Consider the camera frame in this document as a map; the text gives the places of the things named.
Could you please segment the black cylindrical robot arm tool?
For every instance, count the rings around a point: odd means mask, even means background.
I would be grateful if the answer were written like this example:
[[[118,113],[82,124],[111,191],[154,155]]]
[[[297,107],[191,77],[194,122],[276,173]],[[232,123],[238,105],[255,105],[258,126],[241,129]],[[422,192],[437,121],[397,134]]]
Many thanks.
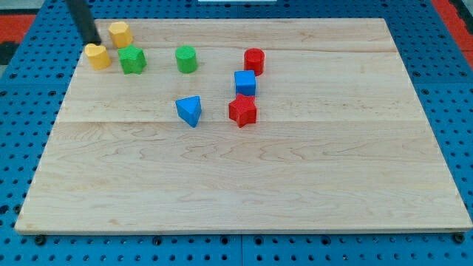
[[[100,45],[102,40],[85,0],[65,0],[83,44]]]

